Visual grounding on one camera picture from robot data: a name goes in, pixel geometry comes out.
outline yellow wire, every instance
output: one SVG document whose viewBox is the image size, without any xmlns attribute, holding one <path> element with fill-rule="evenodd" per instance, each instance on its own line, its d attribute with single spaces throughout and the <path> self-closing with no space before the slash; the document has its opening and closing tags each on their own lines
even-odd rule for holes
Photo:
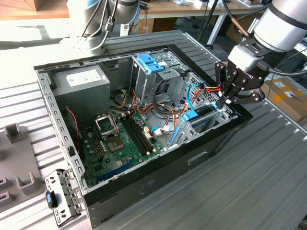
<svg viewBox="0 0 307 230">
<path fill-rule="evenodd" d="M 125 94 L 123 103 L 120 106 L 118 106 L 117 109 L 121 109 L 121 108 L 123 108 L 125 106 L 125 104 L 126 104 L 126 97 L 127 97 L 127 94 Z"/>
</svg>

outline sticker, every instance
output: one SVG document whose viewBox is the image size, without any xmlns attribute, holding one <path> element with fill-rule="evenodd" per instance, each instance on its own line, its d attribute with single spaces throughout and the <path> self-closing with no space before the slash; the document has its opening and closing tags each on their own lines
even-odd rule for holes
<svg viewBox="0 0 307 230">
<path fill-rule="evenodd" d="M 293 97 L 293 95 L 295 96 L 295 94 L 292 93 L 291 91 L 284 92 L 284 93 L 287 94 L 288 97 Z"/>
<path fill-rule="evenodd" d="M 275 85 L 277 85 L 279 88 L 286 87 L 281 81 L 275 82 Z"/>
<path fill-rule="evenodd" d="M 165 61 L 161 61 L 158 63 L 160 66 L 167 66 L 167 63 Z"/>
<path fill-rule="evenodd" d="M 72 86 L 82 85 L 86 83 L 90 83 L 93 81 L 99 81 L 101 80 L 101 77 L 99 76 L 97 70 L 89 70 L 81 73 L 74 73 L 69 74 L 66 77 L 68 84 Z"/>
<path fill-rule="evenodd" d="M 123 165 L 123 163 L 121 161 L 117 161 L 116 163 L 117 163 L 118 166 Z"/>
</svg>

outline green motherboard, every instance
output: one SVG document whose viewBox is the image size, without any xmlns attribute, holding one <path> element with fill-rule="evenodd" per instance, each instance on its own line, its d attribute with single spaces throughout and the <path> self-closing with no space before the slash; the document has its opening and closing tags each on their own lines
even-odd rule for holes
<svg viewBox="0 0 307 230">
<path fill-rule="evenodd" d="M 130 122 L 135 122 L 139 127 L 139 133 L 142 133 L 145 137 L 143 127 L 146 125 L 141 116 L 134 113 L 131 118 L 133 120 L 130 120 Z M 162 146 L 152 137 L 147 142 L 153 151 L 144 154 L 144 151 L 138 149 L 137 145 L 133 142 L 133 138 L 131 138 L 125 128 L 126 126 L 123 124 L 124 121 L 119 117 L 115 118 L 115 121 L 119 129 L 118 135 L 115 136 L 110 135 L 107 138 L 102 138 L 95 123 L 83 129 L 84 178 L 89 187 L 93 187 L 100 181 L 108 179 L 127 168 L 133 167 L 163 152 Z M 112 128 L 108 122 L 105 122 L 103 125 L 104 130 Z"/>
</svg>

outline blue drive bracket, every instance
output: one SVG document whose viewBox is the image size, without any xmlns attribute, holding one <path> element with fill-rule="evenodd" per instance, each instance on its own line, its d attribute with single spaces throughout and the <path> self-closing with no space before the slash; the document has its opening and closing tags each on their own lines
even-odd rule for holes
<svg viewBox="0 0 307 230">
<path fill-rule="evenodd" d="M 138 60 L 140 64 L 149 72 L 157 73 L 164 70 L 163 66 L 160 66 L 156 60 L 149 54 L 139 54 Z"/>
<path fill-rule="evenodd" d="M 179 122 L 183 125 L 186 121 L 189 121 L 189 120 L 194 119 L 196 117 L 198 117 L 198 114 L 194 110 L 189 110 L 189 111 L 185 112 L 184 115 L 181 116 L 181 119 L 179 120 Z M 176 128 L 174 128 L 174 133 L 172 135 L 171 140 L 169 141 L 170 145 L 173 144 L 179 130 L 180 130 L 180 126 L 177 125 Z"/>
</svg>

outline power supply label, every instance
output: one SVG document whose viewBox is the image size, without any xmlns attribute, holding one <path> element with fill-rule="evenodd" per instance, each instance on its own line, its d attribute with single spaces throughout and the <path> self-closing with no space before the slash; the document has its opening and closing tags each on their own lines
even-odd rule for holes
<svg viewBox="0 0 307 230">
<path fill-rule="evenodd" d="M 71 87 L 73 87 L 77 85 L 90 83 L 93 81 L 99 81 L 101 80 L 101 77 L 99 76 L 97 70 L 92 69 L 81 73 L 69 74 L 67 75 L 66 79 L 68 81 L 68 84 Z"/>
</svg>

